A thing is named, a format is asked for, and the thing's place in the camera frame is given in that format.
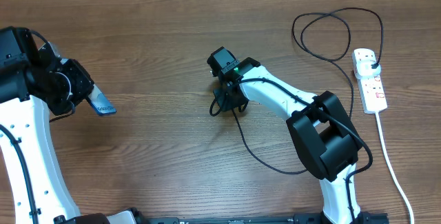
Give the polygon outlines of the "blue Samsung Galaxy smartphone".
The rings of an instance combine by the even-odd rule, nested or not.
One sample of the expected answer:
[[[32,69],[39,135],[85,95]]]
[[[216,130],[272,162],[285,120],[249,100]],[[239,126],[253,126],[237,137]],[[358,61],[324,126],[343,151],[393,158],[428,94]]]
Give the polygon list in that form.
[[[96,84],[93,85],[92,91],[88,94],[86,100],[99,116],[116,114],[116,108]]]

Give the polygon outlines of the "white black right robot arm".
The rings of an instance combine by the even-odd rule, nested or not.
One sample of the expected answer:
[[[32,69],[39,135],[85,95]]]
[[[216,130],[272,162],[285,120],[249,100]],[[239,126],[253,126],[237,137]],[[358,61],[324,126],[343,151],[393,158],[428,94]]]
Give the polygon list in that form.
[[[304,92],[275,77],[260,62],[239,61],[224,47],[207,59],[220,86],[214,90],[217,111],[242,112],[251,101],[287,124],[300,162],[317,178],[324,200],[320,223],[370,223],[356,200],[354,176],[369,169],[373,156],[360,138],[338,97]]]

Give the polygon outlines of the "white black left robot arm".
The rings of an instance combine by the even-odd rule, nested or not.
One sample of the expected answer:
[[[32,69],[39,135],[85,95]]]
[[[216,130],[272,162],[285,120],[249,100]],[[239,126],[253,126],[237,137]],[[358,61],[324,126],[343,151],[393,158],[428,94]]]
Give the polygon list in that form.
[[[82,101],[100,116],[116,113],[78,61],[34,30],[1,29],[1,152],[16,223],[143,223],[133,207],[83,215],[68,192],[50,124],[73,115]]]

